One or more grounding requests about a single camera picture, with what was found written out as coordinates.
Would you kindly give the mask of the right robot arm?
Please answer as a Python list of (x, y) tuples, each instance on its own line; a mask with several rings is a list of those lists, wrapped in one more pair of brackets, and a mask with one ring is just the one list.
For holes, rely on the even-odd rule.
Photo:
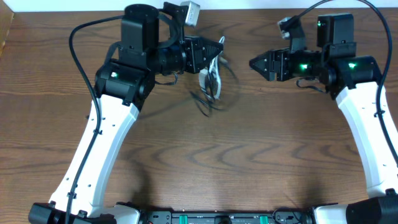
[(360, 202), (312, 207), (302, 223), (396, 223), (397, 129), (374, 57), (359, 56), (351, 14), (320, 15), (318, 50), (307, 49), (300, 19), (279, 22), (290, 45), (249, 61), (266, 80), (318, 80), (345, 116), (361, 158), (368, 198)]

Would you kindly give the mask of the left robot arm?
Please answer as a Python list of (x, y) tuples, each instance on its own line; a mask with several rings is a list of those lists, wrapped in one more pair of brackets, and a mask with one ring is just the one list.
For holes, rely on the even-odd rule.
[(88, 123), (72, 162), (48, 203), (33, 204), (31, 223), (142, 223), (130, 203), (104, 206), (104, 195), (121, 144), (137, 120), (155, 77), (198, 73), (223, 50), (219, 42), (185, 35), (200, 6), (191, 1), (127, 6), (119, 17), (121, 38), (88, 84)]

